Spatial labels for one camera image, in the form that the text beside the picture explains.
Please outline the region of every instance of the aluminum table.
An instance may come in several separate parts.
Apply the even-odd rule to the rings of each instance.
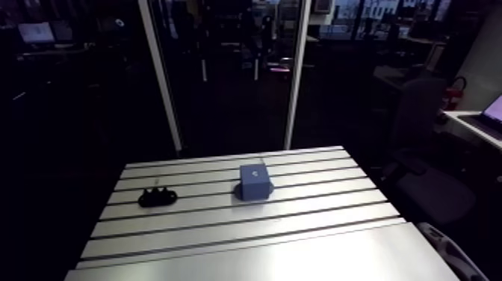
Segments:
[[[270,198],[241,202],[239,167]],[[179,199],[142,209],[143,188]],[[128,164],[66,281],[458,280],[341,146]]]

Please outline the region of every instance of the white door frame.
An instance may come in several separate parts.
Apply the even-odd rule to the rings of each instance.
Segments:
[[[297,101],[298,101],[298,91],[300,89],[300,80],[302,76],[302,66],[303,66],[303,56],[305,54],[305,44],[307,37],[307,28],[309,26],[310,17],[310,6],[312,0],[299,0],[301,1],[301,13],[298,25],[297,33],[297,45],[294,55],[294,68],[293,68],[293,78],[291,81],[291,92],[288,107],[288,121],[286,123],[286,134],[284,141],[284,150],[289,150],[291,148],[291,139],[293,137],[294,119],[296,117],[297,111]],[[141,18],[143,20],[143,26],[145,28],[146,39],[148,40],[148,45],[150,52],[152,54],[153,65],[155,68],[155,74],[157,75],[158,85],[161,89],[162,100],[164,101],[164,109],[167,115],[167,121],[169,123],[169,128],[171,131],[171,136],[173,138],[174,147],[177,152],[182,150],[182,141],[179,136],[179,130],[177,126],[176,116],[173,110],[173,104],[171,102],[169,88],[167,86],[164,63],[161,58],[161,54],[158,48],[157,36],[155,35],[155,29],[153,26],[152,13],[149,8],[149,0],[138,0],[140,6]]]
[[[310,5],[312,0],[299,0],[302,2],[300,21],[298,25],[297,45],[294,53],[293,79],[291,81],[291,93],[289,95],[288,122],[286,123],[286,136],[284,140],[284,150],[291,149],[293,138],[294,119],[297,113],[298,91],[302,78],[303,55],[305,54],[305,43],[307,38],[307,28],[309,26]]]
[[[166,111],[171,137],[173,138],[174,148],[176,152],[180,152],[182,150],[182,140],[179,137],[178,123],[176,122],[173,103],[171,102],[169,87],[167,86],[164,62],[162,61],[161,53],[158,49],[159,45],[153,26],[149,0],[138,0],[138,4],[140,5],[141,19],[143,20],[146,39],[148,40],[148,46],[150,48],[150,53],[152,54],[153,66],[155,68],[155,74],[157,75],[158,86],[161,90],[162,101],[164,102],[164,109]]]

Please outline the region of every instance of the office chair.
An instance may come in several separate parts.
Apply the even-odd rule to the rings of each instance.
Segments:
[[[397,189],[434,224],[445,225],[469,213],[476,201],[462,182],[435,168],[427,156],[436,114],[447,83],[437,78],[407,82],[390,137],[391,163],[383,169],[383,186]]]

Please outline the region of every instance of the red fire extinguisher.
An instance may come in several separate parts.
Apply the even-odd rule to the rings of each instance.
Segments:
[[[462,86],[457,87],[455,83],[457,81],[462,81]],[[446,92],[443,96],[443,106],[441,107],[445,111],[455,110],[456,106],[459,104],[460,99],[464,96],[464,90],[467,87],[467,79],[463,76],[455,77],[452,80],[451,85],[446,88]]]

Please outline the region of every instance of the blue cube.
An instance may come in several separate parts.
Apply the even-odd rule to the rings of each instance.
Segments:
[[[241,199],[243,201],[267,199],[272,183],[264,164],[241,166]]]

